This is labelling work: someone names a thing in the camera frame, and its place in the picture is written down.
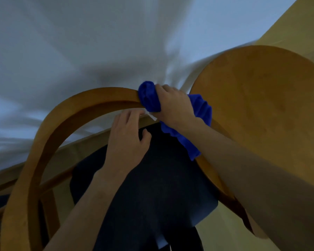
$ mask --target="forearm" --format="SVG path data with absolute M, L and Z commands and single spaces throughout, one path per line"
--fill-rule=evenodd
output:
M 313 186 L 240 147 L 197 118 L 180 133 L 216 168 L 280 249 L 314 247 Z
M 50 240 L 45 251 L 92 250 L 100 227 L 124 178 L 109 176 L 107 169 L 97 171 L 93 180 L 68 218 Z M 101 185 L 102 181 L 111 185 Z

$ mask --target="chair leg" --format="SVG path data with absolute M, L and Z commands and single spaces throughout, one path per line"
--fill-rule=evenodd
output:
M 53 190 L 51 189 L 44 193 L 41 196 L 40 201 L 44 211 L 44 218 L 46 221 L 46 228 L 48 231 L 49 239 L 51 239 L 60 227 Z

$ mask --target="hand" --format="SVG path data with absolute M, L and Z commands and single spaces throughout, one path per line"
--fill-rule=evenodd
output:
M 169 127 L 180 132 L 195 115 L 189 97 L 184 92 L 168 85 L 155 85 L 161 111 L 151 113 Z
M 138 138 L 138 121 L 142 114 L 143 110 L 124 110 L 114 118 L 103 166 L 113 173 L 112 176 L 126 177 L 149 149 L 151 134 L 146 129 L 142 140 Z

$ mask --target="blue microfiber towel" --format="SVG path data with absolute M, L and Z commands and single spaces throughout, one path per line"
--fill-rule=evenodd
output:
M 149 112 L 161 111 L 155 84 L 153 82 L 143 82 L 138 88 L 138 96 L 140 98 L 141 104 Z M 194 115 L 204 120 L 206 125 L 211 126 L 212 107 L 208 105 L 207 101 L 203 100 L 200 94 L 189 94 L 188 97 L 192 103 Z M 168 133 L 178 139 L 178 141 L 186 148 L 188 156 L 191 160 L 194 160 L 195 157 L 201 154 L 200 151 L 193 145 L 193 143 L 191 143 L 183 135 L 179 134 L 176 130 L 168 127 L 162 121 L 161 129 L 164 133 Z

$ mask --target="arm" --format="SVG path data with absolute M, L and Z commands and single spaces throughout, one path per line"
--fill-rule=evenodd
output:
M 281 250 L 314 250 L 314 187 L 256 156 L 194 116 L 186 94 L 156 85 L 154 115 L 189 139 Z
M 127 174 L 136 167 L 149 149 L 151 134 L 143 131 L 138 138 L 142 110 L 126 110 L 117 115 L 110 131 L 103 167 L 98 170 L 67 220 L 50 240 L 45 251 L 92 250 L 103 219 Z

